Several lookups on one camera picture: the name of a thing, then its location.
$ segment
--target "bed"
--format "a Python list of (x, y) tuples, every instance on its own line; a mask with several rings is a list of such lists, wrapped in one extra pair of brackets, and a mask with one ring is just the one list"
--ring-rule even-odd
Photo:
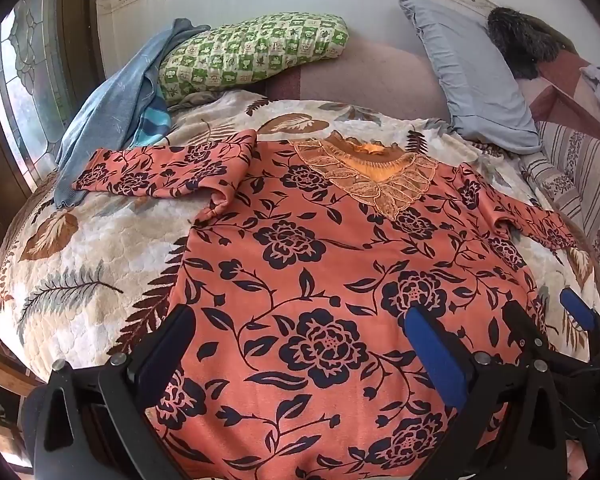
[[(209, 104), (184, 103), (180, 108), (174, 111), (174, 130), (165, 141), (173, 146), (208, 142), (248, 128), (261, 130), (289, 114), (337, 125), (343, 136), (403, 146), (415, 142), (409, 131), (417, 130), (422, 134), (418, 142), (437, 160), (455, 166), (468, 162), (495, 189), (549, 207), (544, 195), (523, 180), (515, 159), (446, 133), (443, 121), (395, 120), (340, 103), (271, 102), (247, 91), (226, 92)], [(274, 134), (277, 139), (294, 136)], [(202, 197), (157, 200), (93, 193), (75, 208), (56, 210), (50, 201), (53, 182), (49, 178), (27, 202), (0, 251), (0, 338), (43, 379), (55, 359), (65, 358), (75, 367), (102, 364), (155, 328), (164, 316), (160, 290), (170, 283), (170, 262), (182, 249), (190, 227), (187, 219), (205, 203)], [(586, 335), (564, 313), (558, 294), (571, 286), (600, 310), (589, 257), (575, 251), (555, 256), (526, 237), (520, 237), (516, 247), (539, 282), (552, 343), (586, 360)]]

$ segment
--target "green patterned pillow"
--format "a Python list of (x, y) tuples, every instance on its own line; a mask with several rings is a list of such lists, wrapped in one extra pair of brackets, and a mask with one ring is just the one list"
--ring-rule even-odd
[(183, 42), (162, 60), (158, 81), (172, 104), (192, 92), (261, 81), (291, 66), (338, 57), (348, 39), (337, 16), (270, 14)]

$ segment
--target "light blue pillow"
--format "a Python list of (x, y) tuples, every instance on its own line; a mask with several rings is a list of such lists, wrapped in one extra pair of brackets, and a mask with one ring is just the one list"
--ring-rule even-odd
[(485, 28), (430, 0), (400, 6), (424, 44), (458, 134), (521, 155), (540, 151), (531, 110)]

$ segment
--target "striped fabric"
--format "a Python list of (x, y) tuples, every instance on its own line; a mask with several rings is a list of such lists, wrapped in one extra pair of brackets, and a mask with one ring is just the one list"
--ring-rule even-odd
[(138, 129), (134, 135), (130, 148), (136, 146), (151, 146), (171, 131), (171, 116), (167, 111), (160, 85), (155, 86), (155, 95), (140, 116)]
[(522, 163), (555, 207), (582, 228), (600, 262), (600, 140), (554, 123), (536, 123), (544, 156)]

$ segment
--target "blue cloth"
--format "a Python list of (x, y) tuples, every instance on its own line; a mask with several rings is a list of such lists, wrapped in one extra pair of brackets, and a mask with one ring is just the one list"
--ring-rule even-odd
[(130, 148), (136, 146), (151, 146), (171, 131), (171, 116), (167, 111), (167, 103), (162, 95), (160, 85), (155, 89), (154, 100), (140, 116), (140, 124), (131, 141)]
[[(154, 108), (155, 104), (155, 110), (162, 110), (160, 97), (155, 101), (157, 93), (161, 95), (157, 91), (160, 63), (183, 41), (209, 29), (208, 25), (193, 27), (183, 18), (174, 20), (170, 29), (152, 37), (125, 66), (93, 91), (69, 124), (56, 157), (59, 176), (54, 201), (57, 207), (82, 201), (86, 192), (72, 189), (71, 184), (98, 148), (120, 150), (133, 142), (159, 140), (158, 130), (153, 133), (145, 130), (146, 121), (142, 122), (140, 132), (138, 130), (148, 106)], [(146, 116), (148, 120), (155, 117), (152, 112)]]

